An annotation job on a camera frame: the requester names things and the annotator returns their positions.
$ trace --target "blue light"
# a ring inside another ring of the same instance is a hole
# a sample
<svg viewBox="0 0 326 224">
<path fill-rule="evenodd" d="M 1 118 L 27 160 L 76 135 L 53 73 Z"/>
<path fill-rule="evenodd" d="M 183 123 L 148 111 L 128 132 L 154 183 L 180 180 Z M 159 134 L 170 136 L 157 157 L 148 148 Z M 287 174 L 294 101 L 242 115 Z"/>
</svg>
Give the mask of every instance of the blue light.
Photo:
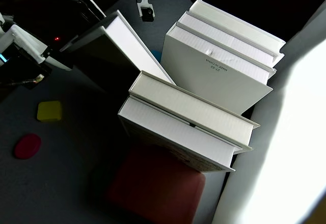
<svg viewBox="0 0 326 224">
<path fill-rule="evenodd" d="M 0 59 L 2 59 L 3 62 L 7 62 L 7 59 L 0 53 Z"/>
</svg>

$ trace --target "dark red object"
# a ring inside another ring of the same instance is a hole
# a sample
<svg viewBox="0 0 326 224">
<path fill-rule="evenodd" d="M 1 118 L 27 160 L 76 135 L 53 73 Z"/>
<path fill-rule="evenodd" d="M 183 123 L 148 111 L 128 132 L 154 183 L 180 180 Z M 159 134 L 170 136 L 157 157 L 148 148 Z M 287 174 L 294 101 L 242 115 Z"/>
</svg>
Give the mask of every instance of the dark red object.
<svg viewBox="0 0 326 224">
<path fill-rule="evenodd" d="M 131 151 L 107 192 L 108 200 L 155 224 L 191 224 L 205 176 L 154 147 Z"/>
<path fill-rule="evenodd" d="M 28 134 L 17 143 L 14 153 L 18 159 L 29 159 L 39 151 L 40 146 L 41 138 L 35 134 Z"/>
</svg>

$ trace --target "red oval object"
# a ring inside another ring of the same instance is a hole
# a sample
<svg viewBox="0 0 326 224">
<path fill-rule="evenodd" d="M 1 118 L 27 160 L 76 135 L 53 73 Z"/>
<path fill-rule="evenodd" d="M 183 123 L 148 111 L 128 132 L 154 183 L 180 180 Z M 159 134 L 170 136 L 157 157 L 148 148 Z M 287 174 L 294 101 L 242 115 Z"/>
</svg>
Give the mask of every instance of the red oval object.
<svg viewBox="0 0 326 224">
<path fill-rule="evenodd" d="M 41 138 L 36 134 L 24 136 L 15 147 L 15 156 L 18 159 L 29 159 L 40 149 Z"/>
</svg>

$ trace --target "yellow object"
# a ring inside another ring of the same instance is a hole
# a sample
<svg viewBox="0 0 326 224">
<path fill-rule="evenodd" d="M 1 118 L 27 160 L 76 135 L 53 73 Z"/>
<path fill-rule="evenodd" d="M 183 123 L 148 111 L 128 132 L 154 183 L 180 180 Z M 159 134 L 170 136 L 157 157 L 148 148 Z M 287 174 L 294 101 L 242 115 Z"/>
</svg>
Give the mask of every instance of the yellow object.
<svg viewBox="0 0 326 224">
<path fill-rule="evenodd" d="M 37 119 L 42 122 L 59 121 L 62 118 L 62 108 L 60 101 L 40 102 Z"/>
</svg>

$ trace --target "white book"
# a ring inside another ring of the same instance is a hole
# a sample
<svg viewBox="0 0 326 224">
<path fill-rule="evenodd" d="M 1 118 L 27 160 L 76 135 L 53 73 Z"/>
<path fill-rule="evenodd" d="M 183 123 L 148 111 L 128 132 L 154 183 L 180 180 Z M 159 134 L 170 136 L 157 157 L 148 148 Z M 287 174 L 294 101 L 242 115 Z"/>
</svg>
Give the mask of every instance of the white book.
<svg viewBox="0 0 326 224">
<path fill-rule="evenodd" d="M 204 18 L 185 12 L 179 19 L 179 22 L 268 67 L 273 66 L 274 57 L 272 55 L 208 24 Z"/>
<path fill-rule="evenodd" d="M 133 98 L 119 118 L 129 134 L 145 144 L 167 148 L 190 167 L 201 171 L 232 172 L 234 147 Z"/>
<path fill-rule="evenodd" d="M 209 55 L 215 60 L 232 67 L 233 69 L 263 83 L 267 84 L 269 72 L 240 58 L 239 56 L 228 52 L 227 50 L 214 45 L 182 28 L 175 25 L 168 34 L 180 42 L 198 50 L 201 53 Z"/>
<path fill-rule="evenodd" d="M 170 35 L 174 29 L 179 37 Z M 268 71 L 188 34 L 177 23 L 166 34 L 161 65 L 177 86 L 239 115 L 273 90 L 265 84 Z"/>
<path fill-rule="evenodd" d="M 174 83 L 119 11 L 71 41 L 65 52 L 79 52 L 127 69 L 135 67 Z"/>
<path fill-rule="evenodd" d="M 221 31 L 272 55 L 272 67 L 284 56 L 280 49 L 285 41 L 210 4 L 197 0 L 189 11 L 207 19 Z"/>
<path fill-rule="evenodd" d="M 252 130 L 259 126 L 257 123 L 182 88 L 143 71 L 131 86 L 129 93 L 226 142 L 239 146 L 243 152 L 252 149 L 248 144 Z"/>
</svg>

